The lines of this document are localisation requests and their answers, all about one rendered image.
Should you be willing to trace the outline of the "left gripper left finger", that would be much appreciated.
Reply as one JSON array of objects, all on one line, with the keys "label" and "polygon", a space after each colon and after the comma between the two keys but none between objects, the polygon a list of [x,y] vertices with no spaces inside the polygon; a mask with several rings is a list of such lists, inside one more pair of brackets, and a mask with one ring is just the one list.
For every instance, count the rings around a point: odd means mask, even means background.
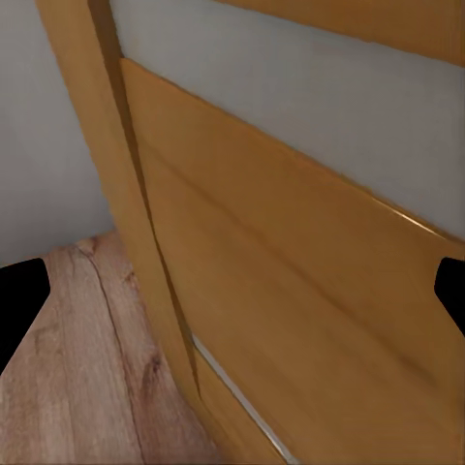
[{"label": "left gripper left finger", "polygon": [[50,295],[42,258],[0,267],[0,375]]}]

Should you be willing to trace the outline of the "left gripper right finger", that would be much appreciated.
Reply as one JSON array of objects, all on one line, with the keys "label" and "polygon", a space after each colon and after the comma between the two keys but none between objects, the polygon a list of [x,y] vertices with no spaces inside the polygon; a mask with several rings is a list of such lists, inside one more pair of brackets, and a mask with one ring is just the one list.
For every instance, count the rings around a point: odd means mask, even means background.
[{"label": "left gripper right finger", "polygon": [[434,293],[465,336],[465,262],[443,258],[436,275]]}]

